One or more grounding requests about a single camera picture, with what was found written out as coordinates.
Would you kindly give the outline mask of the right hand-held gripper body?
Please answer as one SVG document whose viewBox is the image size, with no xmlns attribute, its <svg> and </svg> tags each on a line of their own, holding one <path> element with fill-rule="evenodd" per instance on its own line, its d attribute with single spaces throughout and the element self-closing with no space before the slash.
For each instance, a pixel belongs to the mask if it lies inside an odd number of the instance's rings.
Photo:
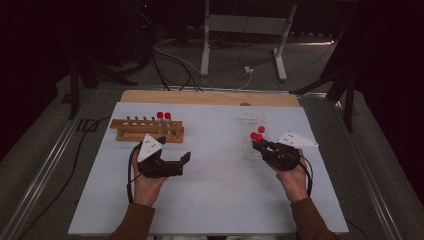
<svg viewBox="0 0 424 240">
<path fill-rule="evenodd" d="M 294 132 L 287 132 L 280 136 L 276 148 L 269 148 L 261 152 L 262 159 L 281 171 L 293 170 L 300 164 L 300 147 L 318 147 L 316 141 L 310 140 Z"/>
</svg>

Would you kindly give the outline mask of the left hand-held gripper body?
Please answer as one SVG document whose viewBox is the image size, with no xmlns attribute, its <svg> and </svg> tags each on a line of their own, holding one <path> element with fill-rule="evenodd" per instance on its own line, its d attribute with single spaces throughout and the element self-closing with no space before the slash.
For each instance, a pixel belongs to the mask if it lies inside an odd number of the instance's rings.
<svg viewBox="0 0 424 240">
<path fill-rule="evenodd" d="M 162 160 L 162 147 L 151 135 L 144 136 L 137 158 L 139 172 L 147 178 L 181 176 L 184 164 Z"/>
</svg>

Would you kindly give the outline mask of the clear plastic tube rack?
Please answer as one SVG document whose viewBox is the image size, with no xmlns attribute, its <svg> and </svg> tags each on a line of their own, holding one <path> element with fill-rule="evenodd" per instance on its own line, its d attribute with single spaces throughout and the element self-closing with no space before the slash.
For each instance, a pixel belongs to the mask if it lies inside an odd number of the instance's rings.
<svg viewBox="0 0 424 240">
<path fill-rule="evenodd" d="M 266 119 L 263 113 L 244 113 L 240 120 L 242 153 L 245 160 L 260 160 L 261 154 L 252 147 L 251 133 L 261 134 L 267 137 L 268 134 L 259 131 L 260 127 L 266 127 Z"/>
</svg>

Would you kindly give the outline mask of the wooden test tube rack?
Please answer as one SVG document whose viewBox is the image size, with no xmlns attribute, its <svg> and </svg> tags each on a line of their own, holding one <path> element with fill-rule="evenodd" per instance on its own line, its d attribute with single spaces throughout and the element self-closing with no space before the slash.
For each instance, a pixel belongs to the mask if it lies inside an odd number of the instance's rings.
<svg viewBox="0 0 424 240">
<path fill-rule="evenodd" d="M 142 141 L 146 134 L 155 139 L 165 137 L 167 143 L 182 143 L 184 141 L 184 126 L 182 121 L 157 119 L 152 117 L 139 119 L 113 119 L 110 128 L 117 131 L 117 141 Z"/>
</svg>

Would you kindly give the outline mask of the person's right hand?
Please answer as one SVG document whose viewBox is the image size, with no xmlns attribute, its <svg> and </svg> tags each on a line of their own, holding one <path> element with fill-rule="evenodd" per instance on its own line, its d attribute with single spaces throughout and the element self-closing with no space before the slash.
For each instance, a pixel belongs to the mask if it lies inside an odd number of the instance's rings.
<svg viewBox="0 0 424 240">
<path fill-rule="evenodd" d="M 281 171 L 273 167 L 276 177 L 280 181 L 285 191 L 285 195 L 290 203 L 294 203 L 308 197 L 307 193 L 307 173 L 305 160 L 300 158 L 300 164 L 290 171 Z"/>
</svg>

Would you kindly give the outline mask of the person's left hand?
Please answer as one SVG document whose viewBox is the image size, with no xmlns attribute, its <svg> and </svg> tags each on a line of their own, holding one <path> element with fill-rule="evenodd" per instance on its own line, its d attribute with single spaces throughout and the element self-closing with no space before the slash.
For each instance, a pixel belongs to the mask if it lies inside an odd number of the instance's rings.
<svg viewBox="0 0 424 240">
<path fill-rule="evenodd" d="M 139 151 L 136 150 L 132 157 L 132 167 L 134 173 L 134 195 L 133 202 L 148 207 L 152 207 L 156 202 L 161 187 L 167 180 L 167 177 L 147 178 L 138 170 L 137 158 Z"/>
</svg>

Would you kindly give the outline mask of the white table mat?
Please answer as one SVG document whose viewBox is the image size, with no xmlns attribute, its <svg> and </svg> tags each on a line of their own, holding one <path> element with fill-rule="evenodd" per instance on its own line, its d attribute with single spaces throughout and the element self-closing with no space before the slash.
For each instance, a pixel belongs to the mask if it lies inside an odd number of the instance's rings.
<svg viewBox="0 0 424 240">
<path fill-rule="evenodd" d="M 277 140 L 291 131 L 314 138 L 301 107 L 253 107 L 196 104 L 116 104 L 113 118 L 152 117 L 170 112 L 183 122 L 184 141 L 163 147 L 165 160 L 187 152 L 190 161 L 181 176 L 170 177 L 155 203 L 153 235 L 277 235 L 291 233 L 295 225 L 290 203 L 262 160 L 245 160 L 240 120 L 244 113 L 263 113 L 266 139 Z M 128 158 L 134 145 L 116 140 L 106 131 L 75 215 L 72 235 L 107 235 L 122 221 Z"/>
</svg>

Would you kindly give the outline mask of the black stand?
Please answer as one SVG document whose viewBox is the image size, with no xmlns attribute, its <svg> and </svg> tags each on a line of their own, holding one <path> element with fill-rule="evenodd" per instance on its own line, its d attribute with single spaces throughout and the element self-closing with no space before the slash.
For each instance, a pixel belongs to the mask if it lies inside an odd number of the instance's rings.
<svg viewBox="0 0 424 240">
<path fill-rule="evenodd" d="M 110 68 L 94 60 L 87 54 L 71 54 L 70 59 L 70 119 L 74 119 L 80 108 L 79 82 L 87 88 L 96 89 L 99 80 L 95 72 L 103 73 L 123 85 L 135 86 L 136 83 L 113 72 Z"/>
<path fill-rule="evenodd" d="M 343 121 L 346 128 L 352 132 L 352 114 L 353 114 L 353 100 L 355 91 L 355 77 L 354 73 L 357 70 L 357 62 L 355 60 L 356 50 L 348 47 L 348 39 L 342 36 L 334 48 L 331 57 L 327 61 L 323 72 L 320 77 L 296 90 L 290 90 L 290 94 L 304 95 L 322 85 L 332 82 L 326 94 L 328 101 L 337 102 L 342 95 L 345 95 L 344 115 Z"/>
</svg>

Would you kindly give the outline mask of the aluminium rail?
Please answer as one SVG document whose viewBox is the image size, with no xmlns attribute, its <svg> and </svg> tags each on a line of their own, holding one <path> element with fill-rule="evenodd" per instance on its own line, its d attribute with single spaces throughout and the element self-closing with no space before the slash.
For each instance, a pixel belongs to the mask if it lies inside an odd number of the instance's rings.
<svg viewBox="0 0 424 240">
<path fill-rule="evenodd" d="M 66 124 L 62 128 L 60 135 L 54 141 L 51 150 L 44 158 L 42 164 L 37 169 L 34 178 L 28 184 L 22 198 L 16 205 L 16 208 L 8 218 L 6 224 L 0 229 L 0 240 L 16 240 L 20 231 L 23 229 L 30 213 L 35 207 L 36 202 L 41 196 L 50 176 L 56 168 L 63 152 L 65 151 L 72 134 L 75 132 L 78 121 L 81 119 L 81 112 L 87 106 L 94 95 L 94 90 L 87 90 L 80 101 L 80 109 L 76 112 L 73 119 L 66 119 Z"/>
<path fill-rule="evenodd" d="M 338 124 L 344 133 L 348 145 L 353 151 L 354 162 L 358 170 L 358 174 L 366 188 L 368 197 L 374 207 L 374 211 L 382 225 L 388 240 L 404 240 L 401 236 L 399 228 L 393 220 L 392 214 L 386 204 L 386 201 L 381 194 L 378 185 L 372 176 L 372 172 L 366 162 L 360 146 L 358 145 L 355 136 L 350 132 L 344 123 L 344 108 L 342 104 L 337 101 L 332 106 L 338 120 Z"/>
</svg>

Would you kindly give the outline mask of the grey metal stand frame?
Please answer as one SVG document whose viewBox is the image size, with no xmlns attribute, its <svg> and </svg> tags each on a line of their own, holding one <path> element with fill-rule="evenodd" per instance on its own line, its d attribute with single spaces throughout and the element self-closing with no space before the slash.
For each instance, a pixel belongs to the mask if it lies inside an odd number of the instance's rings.
<svg viewBox="0 0 424 240">
<path fill-rule="evenodd" d="M 209 73 L 209 35 L 211 31 L 265 34 L 279 35 L 281 37 L 278 47 L 273 49 L 273 58 L 278 73 L 278 79 L 280 81 L 285 81 L 288 78 L 288 75 L 285 70 L 282 53 L 289 36 L 296 10 L 297 5 L 295 3 L 290 3 L 288 14 L 283 18 L 211 14 L 210 0 L 205 0 L 204 39 L 200 75 L 207 76 Z"/>
</svg>

